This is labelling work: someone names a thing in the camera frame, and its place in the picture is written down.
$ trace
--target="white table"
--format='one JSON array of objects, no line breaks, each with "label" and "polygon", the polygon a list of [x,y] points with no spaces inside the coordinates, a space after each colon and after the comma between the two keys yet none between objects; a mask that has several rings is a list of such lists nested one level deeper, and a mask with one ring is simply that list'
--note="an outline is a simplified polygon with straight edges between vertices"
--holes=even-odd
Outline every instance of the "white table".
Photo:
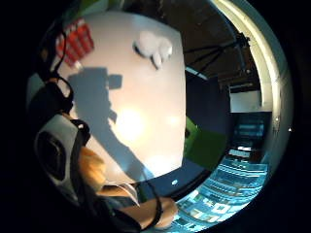
[{"label": "white table", "polygon": [[[134,183],[179,168],[186,127],[180,33],[153,19],[120,12],[85,20],[95,50],[81,60],[82,72],[63,63],[59,73],[74,89],[70,114],[88,123],[87,146],[105,160],[107,180]],[[159,70],[133,49],[141,30],[165,36],[173,44],[172,56]]]}]

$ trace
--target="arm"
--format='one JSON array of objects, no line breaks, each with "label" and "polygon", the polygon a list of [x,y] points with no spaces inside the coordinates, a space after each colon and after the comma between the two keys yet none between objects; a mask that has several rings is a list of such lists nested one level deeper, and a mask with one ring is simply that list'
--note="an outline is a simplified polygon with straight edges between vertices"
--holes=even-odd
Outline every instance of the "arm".
[{"label": "arm", "polygon": [[128,194],[118,186],[106,185],[96,192],[100,196],[123,196],[128,197]]}]

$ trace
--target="dark background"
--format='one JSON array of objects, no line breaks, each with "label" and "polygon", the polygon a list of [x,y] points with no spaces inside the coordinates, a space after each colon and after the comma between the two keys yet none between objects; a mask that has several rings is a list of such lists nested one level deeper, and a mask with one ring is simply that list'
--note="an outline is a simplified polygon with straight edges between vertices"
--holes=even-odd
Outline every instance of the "dark background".
[{"label": "dark background", "polygon": [[[298,232],[308,228],[308,156],[311,144],[311,40],[307,1],[249,1],[262,14],[286,53],[294,85],[294,132],[276,174],[244,211],[208,232]],[[35,159],[24,113],[31,57],[65,1],[19,1],[3,7],[0,212],[2,232],[112,232],[72,207],[52,187]]]}]

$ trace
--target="light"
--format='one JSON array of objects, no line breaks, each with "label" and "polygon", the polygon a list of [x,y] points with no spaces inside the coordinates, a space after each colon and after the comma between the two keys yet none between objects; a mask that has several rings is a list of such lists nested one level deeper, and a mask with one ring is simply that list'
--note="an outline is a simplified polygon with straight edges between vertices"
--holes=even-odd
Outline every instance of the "light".
[{"label": "light", "polygon": [[169,119],[168,119],[168,123],[171,125],[171,126],[178,126],[179,123],[180,123],[180,119],[176,116],[171,116]]},{"label": "light", "polygon": [[244,148],[244,147],[238,147],[237,149],[238,149],[238,150],[246,150],[246,151],[252,150],[251,148]]},{"label": "light", "polygon": [[126,109],[118,113],[117,134],[126,143],[137,141],[145,131],[145,122],[139,112]]},{"label": "light", "polygon": [[172,185],[177,184],[177,182],[178,182],[178,180],[174,180],[174,181],[172,182]]}]

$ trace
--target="person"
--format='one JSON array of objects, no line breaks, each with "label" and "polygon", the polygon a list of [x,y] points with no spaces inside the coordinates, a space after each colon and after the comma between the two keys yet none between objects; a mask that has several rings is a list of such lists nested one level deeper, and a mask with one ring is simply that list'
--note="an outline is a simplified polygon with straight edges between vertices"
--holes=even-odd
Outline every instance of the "person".
[{"label": "person", "polygon": [[[106,166],[104,161],[92,150],[82,147],[79,157],[79,169],[82,179],[98,196],[128,196],[117,186],[105,185]],[[155,229],[165,229],[171,225],[174,216],[178,213],[175,201],[168,197],[159,197],[162,213]],[[140,206],[129,206],[119,209],[123,214],[130,216],[139,223],[141,229],[149,226],[156,215],[156,199],[141,203]]]}]

